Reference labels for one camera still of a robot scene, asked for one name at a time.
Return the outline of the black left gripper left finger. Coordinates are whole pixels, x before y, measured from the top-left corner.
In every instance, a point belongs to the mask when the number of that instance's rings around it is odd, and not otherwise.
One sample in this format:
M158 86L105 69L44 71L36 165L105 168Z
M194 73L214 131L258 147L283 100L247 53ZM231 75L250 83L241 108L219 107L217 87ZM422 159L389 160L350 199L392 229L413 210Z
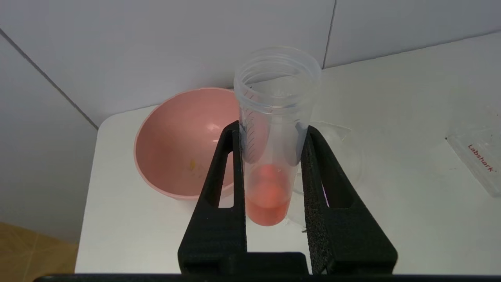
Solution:
M184 275L232 275L247 253L245 191L239 122L226 126L213 155L197 205L178 248ZM233 206L220 208L227 159L233 158Z

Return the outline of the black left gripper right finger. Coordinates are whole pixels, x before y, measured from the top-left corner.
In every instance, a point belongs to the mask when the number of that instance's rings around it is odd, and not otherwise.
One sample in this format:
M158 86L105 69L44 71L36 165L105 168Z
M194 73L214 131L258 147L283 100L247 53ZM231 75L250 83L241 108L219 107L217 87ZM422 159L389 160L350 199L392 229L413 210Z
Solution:
M398 259L395 247L315 127L308 127L301 163L312 273L392 274Z

